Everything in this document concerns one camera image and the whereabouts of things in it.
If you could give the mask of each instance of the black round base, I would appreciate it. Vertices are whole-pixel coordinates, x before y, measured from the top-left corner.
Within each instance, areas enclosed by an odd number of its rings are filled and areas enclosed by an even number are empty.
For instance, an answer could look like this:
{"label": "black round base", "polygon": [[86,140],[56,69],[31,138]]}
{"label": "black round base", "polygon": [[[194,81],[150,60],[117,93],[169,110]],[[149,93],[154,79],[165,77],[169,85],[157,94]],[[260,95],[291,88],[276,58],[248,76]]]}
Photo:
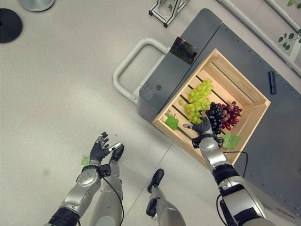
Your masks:
{"label": "black round base", "polygon": [[0,8],[0,43],[16,39],[22,28],[22,20],[17,13],[7,8]]}

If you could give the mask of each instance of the wooden crate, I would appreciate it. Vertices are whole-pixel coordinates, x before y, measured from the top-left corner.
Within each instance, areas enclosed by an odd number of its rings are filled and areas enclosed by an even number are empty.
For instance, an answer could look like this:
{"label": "wooden crate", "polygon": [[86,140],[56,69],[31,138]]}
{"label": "wooden crate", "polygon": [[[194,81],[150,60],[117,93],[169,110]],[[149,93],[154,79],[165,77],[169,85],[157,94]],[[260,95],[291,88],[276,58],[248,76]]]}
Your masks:
{"label": "wooden crate", "polygon": [[[264,113],[270,105],[270,101],[242,74],[240,73],[218,50],[214,50],[187,79],[185,84],[179,89],[173,99],[166,104],[164,109],[158,114],[153,124],[175,141],[184,150],[190,153],[205,167],[205,161],[199,149],[194,149],[191,139],[198,136],[197,132],[183,127],[188,122],[185,104],[189,99],[189,92],[196,88],[203,80],[212,80],[213,92],[208,96],[211,102],[230,104],[236,101],[241,109],[239,123],[232,127],[231,131],[226,129],[222,133],[231,133],[240,136],[238,145],[232,151],[242,151],[260,122]],[[175,114],[179,120],[178,130],[170,129],[164,121],[165,113]],[[227,153],[229,150],[222,148],[229,161],[234,164],[240,153]]]}

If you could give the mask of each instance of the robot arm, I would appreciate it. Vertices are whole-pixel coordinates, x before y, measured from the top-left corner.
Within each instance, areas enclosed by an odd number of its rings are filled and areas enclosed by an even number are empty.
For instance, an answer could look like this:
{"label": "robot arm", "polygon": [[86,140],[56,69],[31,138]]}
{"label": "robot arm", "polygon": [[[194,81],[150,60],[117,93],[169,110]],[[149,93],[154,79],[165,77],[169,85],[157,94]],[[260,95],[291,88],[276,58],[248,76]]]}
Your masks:
{"label": "robot arm", "polygon": [[216,136],[212,133],[208,117],[199,125],[187,125],[198,132],[193,146],[199,146],[201,153],[218,185],[222,196],[221,209],[229,226],[274,226],[265,218],[264,208],[245,180],[220,151]]}
{"label": "robot arm", "polygon": [[109,176],[111,168],[108,164],[101,165],[101,160],[115,149],[121,148],[117,143],[108,148],[104,146],[108,139],[102,133],[94,143],[90,153],[90,163],[82,169],[76,179],[76,185],[68,192],[57,212],[44,226],[75,226],[89,207],[94,194],[101,186],[101,178]]}

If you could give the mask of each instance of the artificial grape leaf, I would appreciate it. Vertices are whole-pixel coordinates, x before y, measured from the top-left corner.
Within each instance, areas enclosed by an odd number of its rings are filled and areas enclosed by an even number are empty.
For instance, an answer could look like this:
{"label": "artificial grape leaf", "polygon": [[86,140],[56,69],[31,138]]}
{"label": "artificial grape leaf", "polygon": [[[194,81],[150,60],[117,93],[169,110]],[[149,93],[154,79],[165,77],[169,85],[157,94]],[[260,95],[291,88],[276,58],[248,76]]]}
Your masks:
{"label": "artificial grape leaf", "polygon": [[87,166],[89,165],[89,162],[90,162],[90,155],[87,155],[87,156],[83,156],[80,164],[83,166]]}
{"label": "artificial grape leaf", "polygon": [[170,110],[168,110],[166,113],[165,113],[165,115],[168,117],[169,116],[169,114],[170,114]]}
{"label": "artificial grape leaf", "polygon": [[222,144],[222,146],[228,149],[234,149],[240,140],[239,136],[235,136],[230,133],[225,134],[223,138],[224,143]]}
{"label": "artificial grape leaf", "polygon": [[293,39],[294,37],[294,33],[290,33],[290,35],[288,36],[288,39]]}
{"label": "artificial grape leaf", "polygon": [[177,130],[179,120],[176,119],[173,115],[169,115],[168,119],[166,119],[166,121],[165,121],[165,124],[172,130]]}
{"label": "artificial grape leaf", "polygon": [[172,4],[169,4],[169,5],[168,5],[168,8],[170,9],[170,11],[172,11],[172,10],[173,10],[173,5],[172,5]]}
{"label": "artificial grape leaf", "polygon": [[287,6],[291,6],[293,4],[293,0],[289,0]]}

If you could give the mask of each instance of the green grape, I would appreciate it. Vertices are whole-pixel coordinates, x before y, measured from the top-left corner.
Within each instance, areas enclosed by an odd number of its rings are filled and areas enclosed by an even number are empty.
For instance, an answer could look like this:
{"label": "green grape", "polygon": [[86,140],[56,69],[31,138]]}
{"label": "green grape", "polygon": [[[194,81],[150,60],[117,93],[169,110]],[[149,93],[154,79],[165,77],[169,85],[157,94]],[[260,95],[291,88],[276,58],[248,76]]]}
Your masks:
{"label": "green grape", "polygon": [[189,92],[189,104],[186,104],[184,109],[188,115],[188,120],[194,124],[200,124],[202,122],[199,111],[207,110],[208,106],[211,104],[211,101],[206,98],[212,93],[211,90],[213,86],[211,83],[212,81],[210,79],[204,80],[201,84]]}

